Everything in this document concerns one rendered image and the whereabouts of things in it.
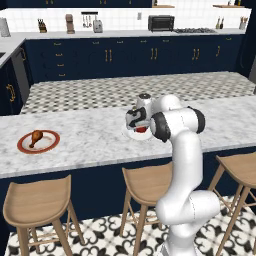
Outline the long navy base cupboard run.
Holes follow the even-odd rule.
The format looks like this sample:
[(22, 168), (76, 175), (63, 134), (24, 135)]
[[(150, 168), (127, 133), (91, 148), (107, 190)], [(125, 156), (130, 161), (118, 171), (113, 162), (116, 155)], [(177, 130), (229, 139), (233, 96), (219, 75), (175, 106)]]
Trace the long navy base cupboard run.
[(233, 71), (240, 34), (33, 39), (25, 43), (33, 81)]

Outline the navy wall cupboards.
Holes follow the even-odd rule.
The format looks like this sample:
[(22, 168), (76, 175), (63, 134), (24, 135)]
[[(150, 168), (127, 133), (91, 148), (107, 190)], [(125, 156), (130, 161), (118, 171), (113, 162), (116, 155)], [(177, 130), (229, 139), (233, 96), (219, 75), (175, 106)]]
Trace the navy wall cupboards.
[(153, 0), (0, 0), (7, 8), (151, 8)]

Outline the black gas hob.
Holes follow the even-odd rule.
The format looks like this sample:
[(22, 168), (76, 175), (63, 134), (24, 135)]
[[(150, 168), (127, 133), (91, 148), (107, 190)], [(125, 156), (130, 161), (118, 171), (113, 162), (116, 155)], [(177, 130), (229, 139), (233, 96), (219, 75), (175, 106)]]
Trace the black gas hob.
[(181, 28), (174, 29), (175, 33), (217, 33), (215, 30), (210, 28)]

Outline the rail with hanging tools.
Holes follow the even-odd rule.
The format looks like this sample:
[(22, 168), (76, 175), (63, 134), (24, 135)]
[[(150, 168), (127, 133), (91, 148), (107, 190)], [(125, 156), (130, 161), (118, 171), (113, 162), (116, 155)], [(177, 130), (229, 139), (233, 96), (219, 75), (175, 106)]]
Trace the rail with hanging tools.
[(98, 13), (91, 11), (82, 11), (82, 25), (84, 28), (91, 28), (93, 26), (93, 21), (97, 19)]

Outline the plain white plate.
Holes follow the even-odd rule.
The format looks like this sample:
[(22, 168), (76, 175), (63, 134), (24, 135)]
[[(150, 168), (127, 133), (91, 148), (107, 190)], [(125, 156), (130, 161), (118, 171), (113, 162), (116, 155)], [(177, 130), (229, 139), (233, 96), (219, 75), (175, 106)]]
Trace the plain white plate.
[(147, 129), (144, 133), (135, 132), (134, 130), (129, 130), (126, 125), (123, 125), (121, 132), (127, 138), (136, 140), (136, 141), (146, 141), (153, 137), (151, 130)]

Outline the black toaster oven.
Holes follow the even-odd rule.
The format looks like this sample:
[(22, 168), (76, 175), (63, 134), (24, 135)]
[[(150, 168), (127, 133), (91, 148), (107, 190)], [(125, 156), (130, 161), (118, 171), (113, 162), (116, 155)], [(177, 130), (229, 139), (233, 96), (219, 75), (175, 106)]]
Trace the black toaster oven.
[(148, 17), (148, 30), (151, 32), (172, 31), (175, 17), (171, 15), (150, 15)]

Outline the wooden bar stool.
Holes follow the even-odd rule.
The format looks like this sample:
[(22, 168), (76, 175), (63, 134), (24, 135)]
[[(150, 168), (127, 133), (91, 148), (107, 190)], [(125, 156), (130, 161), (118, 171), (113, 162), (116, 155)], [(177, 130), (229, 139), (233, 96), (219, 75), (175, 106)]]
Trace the wooden bar stool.
[[(219, 167), (208, 189), (216, 193), (229, 210), (228, 215), (231, 217), (216, 253), (216, 256), (220, 256), (241, 209), (256, 206), (256, 196), (251, 192), (252, 189), (256, 190), (256, 152), (226, 157), (217, 156), (216, 160), (219, 162)], [(225, 171), (238, 183), (235, 197), (231, 203), (227, 203), (216, 190), (216, 185)]]
[[(59, 241), (66, 256), (72, 256), (68, 243), (70, 222), (73, 222), (80, 242), (85, 244), (71, 201), (71, 176), (55, 180), (44, 180), (26, 184), (11, 182), (3, 205), (6, 222), (17, 230), (22, 256), (29, 256), (34, 246)], [(38, 241), (36, 227), (51, 223), (56, 239)]]
[(125, 224), (133, 221), (136, 227), (136, 239), (133, 256), (140, 250), (140, 241), (145, 225), (157, 224), (159, 219), (150, 221), (148, 207), (155, 206), (157, 201), (167, 192), (172, 180), (172, 163), (136, 169), (122, 169), (126, 194), (123, 206), (120, 235), (123, 235)]

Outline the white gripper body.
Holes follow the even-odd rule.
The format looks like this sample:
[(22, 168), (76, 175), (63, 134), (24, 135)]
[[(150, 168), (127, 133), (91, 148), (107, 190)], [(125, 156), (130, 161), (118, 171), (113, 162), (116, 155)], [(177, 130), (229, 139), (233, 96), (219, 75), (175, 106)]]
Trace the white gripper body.
[(141, 122), (141, 113), (136, 112), (135, 114), (132, 113), (126, 113), (126, 127), (128, 129), (135, 129)]

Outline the red-rimmed white plate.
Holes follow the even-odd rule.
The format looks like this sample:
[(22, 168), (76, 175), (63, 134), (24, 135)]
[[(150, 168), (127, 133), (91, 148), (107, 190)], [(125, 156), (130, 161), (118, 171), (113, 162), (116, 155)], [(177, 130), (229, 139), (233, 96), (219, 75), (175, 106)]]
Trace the red-rimmed white plate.
[(60, 136), (52, 130), (41, 130), (43, 137), (39, 140), (33, 148), (29, 145), (32, 142), (32, 132), (24, 135), (17, 143), (17, 148), (25, 154), (41, 154), (47, 152), (58, 145)]

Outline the navy tall cabinet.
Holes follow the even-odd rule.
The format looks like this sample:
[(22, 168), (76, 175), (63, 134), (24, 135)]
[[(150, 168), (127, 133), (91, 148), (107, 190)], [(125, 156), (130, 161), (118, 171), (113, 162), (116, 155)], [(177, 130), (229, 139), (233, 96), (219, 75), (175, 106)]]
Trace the navy tall cabinet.
[(256, 0), (241, 0), (241, 5), (250, 9), (251, 14), (239, 49), (236, 71), (249, 77), (256, 56)]

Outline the grey dishwasher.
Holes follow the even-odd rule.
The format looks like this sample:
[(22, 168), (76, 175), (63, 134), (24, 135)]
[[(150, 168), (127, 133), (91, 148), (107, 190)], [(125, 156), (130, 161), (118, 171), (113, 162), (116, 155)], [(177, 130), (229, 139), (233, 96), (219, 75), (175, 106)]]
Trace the grey dishwasher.
[(33, 79), (23, 48), (18, 48), (11, 57), (23, 103), (26, 103)]

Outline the navy island base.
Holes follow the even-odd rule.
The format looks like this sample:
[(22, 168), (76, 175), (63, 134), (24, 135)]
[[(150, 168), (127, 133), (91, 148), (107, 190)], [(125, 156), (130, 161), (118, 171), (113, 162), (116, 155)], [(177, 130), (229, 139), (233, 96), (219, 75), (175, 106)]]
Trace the navy island base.
[[(256, 146), (213, 151), (203, 153), (203, 181), (197, 189), (207, 189), (219, 166), (216, 160), (218, 156), (231, 156), (256, 152)], [(122, 173), (122, 167), (128, 169), (145, 166), (158, 166), (167, 164), (169, 158), (136, 161), (115, 165), (73, 169), (69, 171), (51, 172), (49, 174), (35, 174), (24, 177), (0, 179), (0, 231), (4, 239), (9, 232), (15, 231), (4, 220), (2, 207), (10, 182), (28, 183), (39, 180), (52, 180), (64, 178), (71, 174), (72, 178), (72, 203), (78, 220), (86, 220), (93, 217), (102, 217), (122, 213), (126, 185)], [(225, 172), (217, 184), (218, 192), (223, 195), (233, 195), (236, 192), (236, 182)]]

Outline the brown chicken drumstick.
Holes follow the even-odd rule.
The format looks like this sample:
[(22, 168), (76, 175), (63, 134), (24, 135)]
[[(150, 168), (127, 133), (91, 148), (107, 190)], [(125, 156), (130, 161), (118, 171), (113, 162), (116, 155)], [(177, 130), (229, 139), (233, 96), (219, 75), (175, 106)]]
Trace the brown chicken drumstick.
[(41, 140), (43, 137), (43, 132), (41, 130), (35, 130), (32, 132), (32, 142), (29, 145), (30, 148), (33, 148), (34, 145)]

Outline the navy cupboards beside dishwasher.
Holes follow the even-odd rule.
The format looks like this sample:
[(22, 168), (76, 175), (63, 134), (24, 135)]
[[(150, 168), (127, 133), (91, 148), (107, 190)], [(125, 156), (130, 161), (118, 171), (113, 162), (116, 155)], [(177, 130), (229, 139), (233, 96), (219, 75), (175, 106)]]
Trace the navy cupboards beside dishwasher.
[(0, 116), (18, 115), (23, 101), (11, 60), (0, 68)]

